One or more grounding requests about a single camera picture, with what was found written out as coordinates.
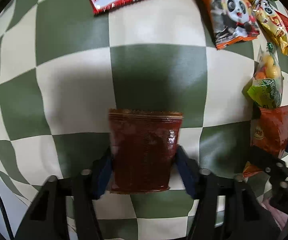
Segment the orange panda snack bag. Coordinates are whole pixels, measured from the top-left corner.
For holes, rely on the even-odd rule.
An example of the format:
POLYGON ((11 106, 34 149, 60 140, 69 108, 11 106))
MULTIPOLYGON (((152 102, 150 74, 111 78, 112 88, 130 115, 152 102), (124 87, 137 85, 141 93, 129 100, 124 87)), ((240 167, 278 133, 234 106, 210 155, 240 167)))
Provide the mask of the orange panda snack bag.
POLYGON ((260 29, 248 0, 202 0, 212 23, 217 49, 258 37, 260 29))

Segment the yellow panda snack bag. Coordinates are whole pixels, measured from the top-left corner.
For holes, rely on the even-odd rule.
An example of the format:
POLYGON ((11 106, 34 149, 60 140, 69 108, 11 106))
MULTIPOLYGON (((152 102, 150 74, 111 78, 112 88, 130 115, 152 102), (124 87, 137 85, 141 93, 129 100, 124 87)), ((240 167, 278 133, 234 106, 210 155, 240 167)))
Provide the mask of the yellow panda snack bag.
POLYGON ((252 8, 263 29, 282 54, 288 56, 288 17, 275 10, 268 0, 254 0, 252 8))

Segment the dark red snack packet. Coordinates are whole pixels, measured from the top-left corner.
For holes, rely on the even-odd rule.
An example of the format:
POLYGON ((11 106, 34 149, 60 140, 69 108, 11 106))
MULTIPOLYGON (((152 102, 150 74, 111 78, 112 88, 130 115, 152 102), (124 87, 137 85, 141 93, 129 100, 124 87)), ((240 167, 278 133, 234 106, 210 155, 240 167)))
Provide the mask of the dark red snack packet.
POLYGON ((114 160, 111 192, 168 190, 183 114, 110 109, 108 119, 114 160))

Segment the orange chip packet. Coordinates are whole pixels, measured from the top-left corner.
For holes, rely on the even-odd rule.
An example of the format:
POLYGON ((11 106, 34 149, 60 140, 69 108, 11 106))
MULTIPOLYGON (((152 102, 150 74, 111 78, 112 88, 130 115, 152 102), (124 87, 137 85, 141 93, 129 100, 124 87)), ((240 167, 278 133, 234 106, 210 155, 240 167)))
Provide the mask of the orange chip packet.
POLYGON ((243 177, 252 177, 264 170, 266 154, 280 158, 288 144, 288 105, 273 109, 258 107, 251 130, 251 143, 244 159, 243 177))

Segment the checkered green white mat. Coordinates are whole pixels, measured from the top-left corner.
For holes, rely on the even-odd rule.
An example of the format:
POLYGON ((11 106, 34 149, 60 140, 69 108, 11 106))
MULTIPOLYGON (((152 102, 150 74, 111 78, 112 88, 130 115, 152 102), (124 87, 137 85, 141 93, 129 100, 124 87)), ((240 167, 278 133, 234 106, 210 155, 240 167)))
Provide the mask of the checkered green white mat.
POLYGON ((94 16, 89 0, 11 0, 0 13, 0 195, 13 231, 51 175, 109 145, 108 110, 177 111, 179 143, 221 177, 243 170, 258 38, 217 50, 200 0, 94 16))

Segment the colourful candy bag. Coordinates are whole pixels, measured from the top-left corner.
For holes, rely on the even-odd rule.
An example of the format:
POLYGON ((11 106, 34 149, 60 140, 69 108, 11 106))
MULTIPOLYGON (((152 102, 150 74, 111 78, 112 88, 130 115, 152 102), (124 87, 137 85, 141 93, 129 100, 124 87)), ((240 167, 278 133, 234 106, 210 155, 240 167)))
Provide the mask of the colourful candy bag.
POLYGON ((275 46, 268 42, 260 49, 252 78, 244 86, 243 95, 258 107, 274 109, 281 106, 283 77, 275 57, 275 46))

